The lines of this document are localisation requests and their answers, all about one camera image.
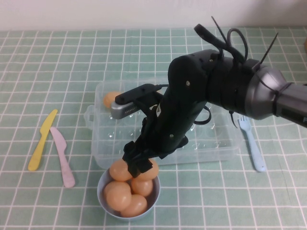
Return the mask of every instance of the white bowl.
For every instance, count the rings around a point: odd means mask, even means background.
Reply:
[[[106,199],[103,196],[103,190],[105,186],[113,181],[114,179],[111,177],[109,169],[106,170],[102,176],[100,177],[100,180],[98,182],[98,187],[97,187],[97,196],[100,205],[102,208],[111,216],[116,217],[120,220],[125,220],[125,221],[132,221],[132,220],[138,220],[146,216],[152,209],[154,204],[157,202],[159,195],[160,195],[160,180],[159,177],[157,176],[156,178],[153,179],[153,191],[152,193],[146,198],[147,200],[147,211],[144,212],[143,214],[136,216],[136,217],[131,217],[131,218],[124,218],[120,216],[120,213],[117,211],[114,211],[109,207],[109,205],[106,203]]]

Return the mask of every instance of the table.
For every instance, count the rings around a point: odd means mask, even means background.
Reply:
[[[307,82],[307,27],[241,30],[255,59],[278,31],[265,64],[288,81]],[[240,38],[232,40],[243,52]],[[96,186],[103,170],[91,157],[92,134],[83,119],[96,85],[166,77],[175,57],[211,48],[192,28],[10,31],[0,32],[0,46],[0,230],[307,228],[307,129],[279,117],[252,121],[267,172],[253,169],[242,135],[231,161],[161,166],[161,195],[144,219],[120,222],[100,207]],[[27,170],[40,126],[55,108],[53,125],[67,141],[76,179],[72,189],[62,185],[50,134],[40,168]]]

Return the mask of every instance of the plastic storage box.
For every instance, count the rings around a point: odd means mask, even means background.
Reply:
[[[93,130],[92,155],[97,164],[108,169],[111,164],[123,156],[125,144],[136,140],[141,133],[142,120],[145,114],[139,110],[123,119],[113,119],[110,110],[103,105],[103,97],[111,91],[125,92],[145,83],[168,84],[167,79],[150,80],[114,80],[99,83],[95,90],[94,105],[90,105],[85,114],[85,122]],[[233,158],[239,152],[239,128],[231,121],[227,110],[216,105],[207,104],[212,113],[210,123],[193,125],[186,133],[189,143],[164,159],[156,158],[159,165],[181,164],[205,161],[225,161]],[[203,110],[197,120],[205,120],[208,112]]]

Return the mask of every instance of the egg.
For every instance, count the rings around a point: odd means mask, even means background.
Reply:
[[[141,181],[149,181],[157,177],[159,173],[159,167],[157,162],[153,159],[149,159],[150,162],[153,164],[152,168],[144,173],[141,173],[136,177],[136,179],[141,180]]]
[[[112,102],[114,102],[116,96],[118,96],[120,94],[121,94],[121,92],[108,92],[103,99],[105,107],[108,108],[108,109],[111,108]]]
[[[121,186],[111,188],[106,195],[106,203],[115,211],[123,211],[131,203],[131,191]]]
[[[116,181],[127,181],[132,178],[128,165],[123,159],[115,161],[109,169],[111,177]]]
[[[147,197],[153,191],[153,181],[141,181],[137,179],[132,179],[131,181],[131,188],[135,194],[142,195]]]
[[[114,187],[118,187],[119,189],[122,189],[122,190],[127,190],[127,191],[131,191],[131,188],[129,186],[128,183],[126,182],[120,182],[120,181],[111,181],[110,183],[108,183],[106,185],[106,187],[104,188],[104,197],[106,197],[107,193]]]
[[[131,197],[131,202],[128,205],[128,207],[122,210],[120,214],[122,217],[125,218],[136,217],[146,212],[146,210],[147,210],[147,200],[145,199],[145,197],[138,194],[134,194]]]

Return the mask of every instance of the light blue plastic fork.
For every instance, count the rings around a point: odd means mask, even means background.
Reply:
[[[254,136],[251,132],[251,124],[250,124],[249,118],[246,117],[246,116],[242,116],[239,119],[239,125],[240,125],[240,128],[246,132],[246,135],[248,137],[250,152],[251,152],[251,156],[253,158],[254,166],[255,166],[256,170],[258,172],[266,171],[265,163],[264,163],[263,158],[261,156],[261,153],[258,149],[258,146],[256,144]]]

